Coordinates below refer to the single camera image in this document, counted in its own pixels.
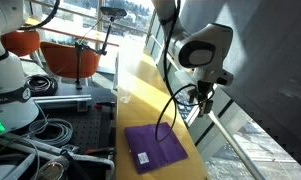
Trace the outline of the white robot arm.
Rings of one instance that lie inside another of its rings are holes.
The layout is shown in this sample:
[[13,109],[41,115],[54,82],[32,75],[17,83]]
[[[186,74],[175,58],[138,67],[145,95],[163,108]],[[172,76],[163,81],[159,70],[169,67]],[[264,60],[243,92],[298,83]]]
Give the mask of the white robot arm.
[[234,75],[223,68],[223,62],[229,52],[233,29],[229,26],[208,23],[203,29],[189,34],[179,21],[179,10],[176,0],[151,0],[163,27],[168,42],[168,52],[187,69],[194,72],[189,75],[196,83],[196,93],[199,106],[199,117],[208,114],[213,101],[208,94],[214,84],[229,86]]

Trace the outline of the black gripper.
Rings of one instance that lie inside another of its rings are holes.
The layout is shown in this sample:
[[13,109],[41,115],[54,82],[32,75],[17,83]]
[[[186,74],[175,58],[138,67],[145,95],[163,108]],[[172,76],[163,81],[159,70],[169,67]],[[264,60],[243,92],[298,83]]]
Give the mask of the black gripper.
[[192,103],[194,100],[197,100],[199,118],[204,114],[208,114],[212,109],[213,100],[208,97],[209,93],[214,94],[213,83],[201,80],[197,82],[197,86],[194,89],[188,91],[188,95],[190,96],[189,102]]

